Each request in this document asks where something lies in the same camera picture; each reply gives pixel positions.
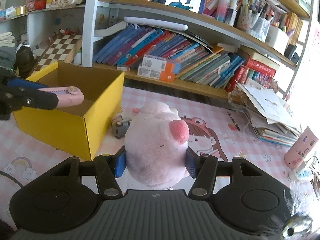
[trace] dark bottle with white cap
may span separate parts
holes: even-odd
[[[237,0],[232,0],[230,7],[227,11],[226,20],[224,21],[226,24],[233,26],[237,16]]]

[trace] yellow box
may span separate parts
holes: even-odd
[[[14,117],[21,131],[69,154],[92,160],[119,112],[124,72],[55,62],[28,80],[49,87],[76,86],[84,102],[53,111],[23,107]]]

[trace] gradient pink and blue bottle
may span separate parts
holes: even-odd
[[[226,18],[227,10],[229,8],[231,0],[219,0],[217,13],[216,13],[216,20],[220,22],[224,22]]]

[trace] phone screen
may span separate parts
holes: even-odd
[[[165,5],[198,13],[202,0],[165,0]]]

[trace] pink plush toy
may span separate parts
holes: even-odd
[[[188,176],[185,167],[189,128],[175,108],[152,102],[134,108],[124,137],[126,164],[131,176],[155,189],[165,189]]]

